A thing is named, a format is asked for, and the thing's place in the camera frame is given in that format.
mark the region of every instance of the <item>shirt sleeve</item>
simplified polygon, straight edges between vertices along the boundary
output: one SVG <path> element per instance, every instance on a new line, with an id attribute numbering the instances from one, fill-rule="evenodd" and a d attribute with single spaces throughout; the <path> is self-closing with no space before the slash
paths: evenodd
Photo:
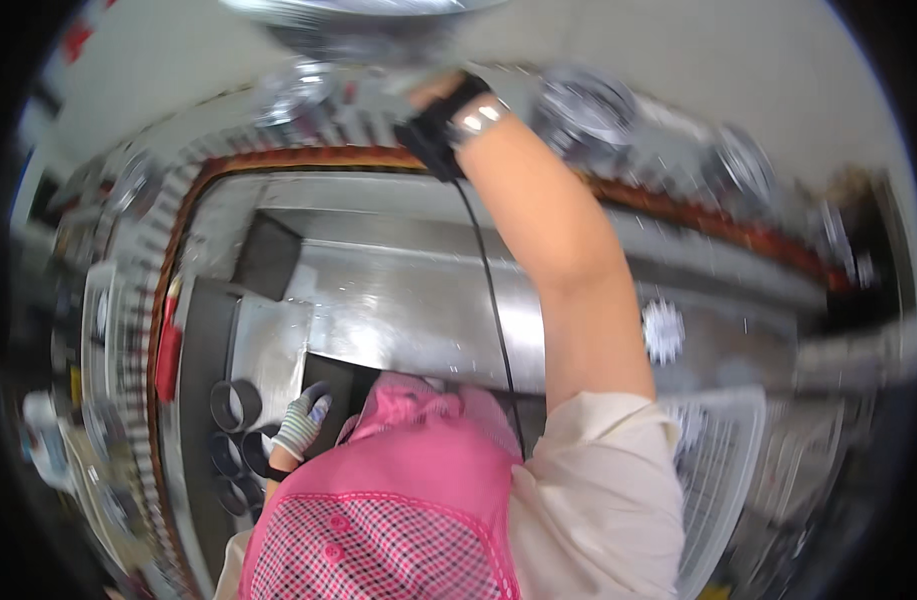
<path id="1" fill-rule="evenodd" d="M 684 544 L 672 456 L 654 402 L 582 392 L 515 467 L 509 540 L 526 598 L 673 598 Z"/>

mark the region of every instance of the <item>kitchen equipment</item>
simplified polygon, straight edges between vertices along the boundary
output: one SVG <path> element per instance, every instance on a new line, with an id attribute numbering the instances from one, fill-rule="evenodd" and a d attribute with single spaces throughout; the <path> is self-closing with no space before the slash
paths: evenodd
<path id="1" fill-rule="evenodd" d="M 660 397 L 658 405 L 689 426 L 675 453 L 685 500 L 677 588 L 680 600 L 693 600 L 712 576 L 748 494 L 762 444 L 764 390 L 748 386 Z"/>
<path id="2" fill-rule="evenodd" d="M 182 291 L 182 278 L 176 277 L 168 285 L 164 300 L 162 339 L 159 342 L 158 360 L 155 366 L 155 390 L 159 400 L 175 400 L 175 382 L 178 380 L 178 359 L 182 353 L 182 330 L 175 324 L 175 308 Z"/>
<path id="3" fill-rule="evenodd" d="M 778 212 L 771 163 L 738 126 L 724 125 L 718 130 L 702 161 L 701 174 L 718 204 L 737 220 L 767 218 Z"/>
<path id="4" fill-rule="evenodd" d="M 589 168 L 625 154 L 639 120 L 628 87 L 569 65 L 552 67 L 542 77 L 529 124 L 556 154 Z"/>
<path id="5" fill-rule="evenodd" d="M 259 391 L 243 379 L 214 384 L 210 402 L 212 418 L 226 433 L 248 429 L 261 414 Z"/>
<path id="6" fill-rule="evenodd" d="M 245 517 L 252 510 L 261 508 L 264 493 L 261 486 L 251 477 L 219 477 L 215 479 L 215 491 L 223 509 L 233 517 Z"/>
<path id="7" fill-rule="evenodd" d="M 299 56 L 261 79 L 255 92 L 255 124 L 285 146 L 312 144 L 334 112 L 333 67 Z"/>
<path id="8" fill-rule="evenodd" d="M 97 486 L 98 503 L 104 510 L 108 521 L 116 526 L 118 532 L 127 535 L 130 539 L 144 535 L 145 524 L 139 503 L 132 497 L 128 487 L 101 482 Z"/>
<path id="9" fill-rule="evenodd" d="M 784 522 L 818 493 L 835 461 L 844 402 L 770 401 L 747 505 Z"/>
<path id="10" fill-rule="evenodd" d="M 69 210 L 62 216 L 55 234 L 52 254 L 76 269 L 88 270 L 102 258 L 107 238 L 103 235 L 102 207 L 85 206 Z"/>
<path id="11" fill-rule="evenodd" d="M 162 191 L 164 171 L 150 152 L 132 156 L 115 182 L 107 208 L 122 219 L 140 221 Z"/>
<path id="12" fill-rule="evenodd" d="M 241 439 L 241 456 L 252 473 L 267 477 L 268 457 L 271 454 L 271 439 L 278 433 L 279 426 L 266 425 L 249 431 Z"/>
<path id="13" fill-rule="evenodd" d="M 127 451 L 128 435 L 115 404 L 102 398 L 92 398 L 82 404 L 82 418 L 92 448 L 102 461 L 112 460 L 115 448 Z"/>
<path id="14" fill-rule="evenodd" d="M 440 62 L 451 34 L 504 0 L 221 0 L 293 50 L 329 63 Z"/>
<path id="15" fill-rule="evenodd" d="M 220 474 L 235 479 L 245 473 L 245 461 L 237 437 L 233 438 L 224 431 L 213 433 L 209 438 L 209 454 Z"/>

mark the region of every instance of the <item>white wall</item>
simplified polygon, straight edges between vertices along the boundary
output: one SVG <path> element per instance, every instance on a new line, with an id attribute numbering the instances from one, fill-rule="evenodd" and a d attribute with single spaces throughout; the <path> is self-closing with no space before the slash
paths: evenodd
<path id="1" fill-rule="evenodd" d="M 91 157 L 287 56 L 218 0 L 118 0 L 65 71 L 59 131 Z"/>

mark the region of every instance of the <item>person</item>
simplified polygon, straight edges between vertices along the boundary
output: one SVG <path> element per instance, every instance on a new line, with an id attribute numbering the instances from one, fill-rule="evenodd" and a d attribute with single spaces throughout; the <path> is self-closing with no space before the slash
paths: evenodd
<path id="1" fill-rule="evenodd" d="M 462 77 L 409 100 L 420 109 Z M 620 242 L 588 189 L 502 107 L 486 93 L 454 114 L 476 129 L 455 158 L 538 292 L 548 417 L 533 456 L 523 463 L 488 392 L 385 373 L 340 444 L 296 468 L 328 408 L 313 386 L 269 459 L 293 473 L 268 482 L 254 531 L 230 542 L 218 595 L 237 580 L 239 597 L 257 599 L 675 596 L 678 429 L 654 404 Z"/>

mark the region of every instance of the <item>gloved hand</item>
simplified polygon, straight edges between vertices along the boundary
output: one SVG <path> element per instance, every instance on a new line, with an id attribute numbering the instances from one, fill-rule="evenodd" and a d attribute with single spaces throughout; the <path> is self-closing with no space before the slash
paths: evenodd
<path id="1" fill-rule="evenodd" d="M 282 427 L 278 435 L 272 438 L 273 444 L 287 450 L 299 462 L 305 460 L 302 453 L 318 437 L 322 421 L 332 406 L 332 397 L 328 391 L 328 381 L 319 381 L 302 391 L 297 400 L 288 404 Z"/>

